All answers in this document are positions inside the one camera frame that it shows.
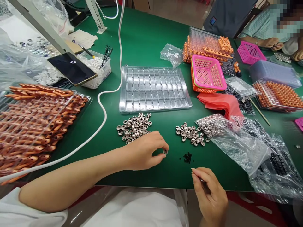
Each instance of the smartphone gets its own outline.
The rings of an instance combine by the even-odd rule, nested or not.
[[[71,53],[48,59],[62,75],[75,86],[84,84],[97,77],[97,74]]]

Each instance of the pink cloth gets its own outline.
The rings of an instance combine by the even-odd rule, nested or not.
[[[225,118],[232,119],[230,116],[244,117],[239,108],[238,100],[233,95],[221,94],[221,93],[200,93],[197,98],[205,104],[208,109],[225,110]]]

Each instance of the wooden stick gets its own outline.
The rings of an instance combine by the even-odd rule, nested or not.
[[[269,125],[269,126],[271,126],[270,125],[270,123],[269,123],[269,121],[266,119],[266,117],[263,115],[263,113],[261,112],[261,110],[259,110],[259,108],[257,107],[257,105],[252,101],[252,99],[251,98],[249,98],[249,100],[252,102],[252,104],[255,106],[255,108],[257,109],[257,111],[261,114],[261,116],[263,117],[263,119],[266,121],[266,123]]]

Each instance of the white sleeve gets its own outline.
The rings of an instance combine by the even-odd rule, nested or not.
[[[61,227],[67,210],[45,213],[19,201],[20,188],[15,188],[0,200],[0,226],[5,227]]]

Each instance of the light blue shirt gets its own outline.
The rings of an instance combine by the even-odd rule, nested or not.
[[[286,5],[270,5],[250,22],[239,35],[240,38],[250,36],[258,39],[278,38],[286,42],[303,28],[303,21],[290,21],[283,29],[277,28],[280,15],[286,10]]]

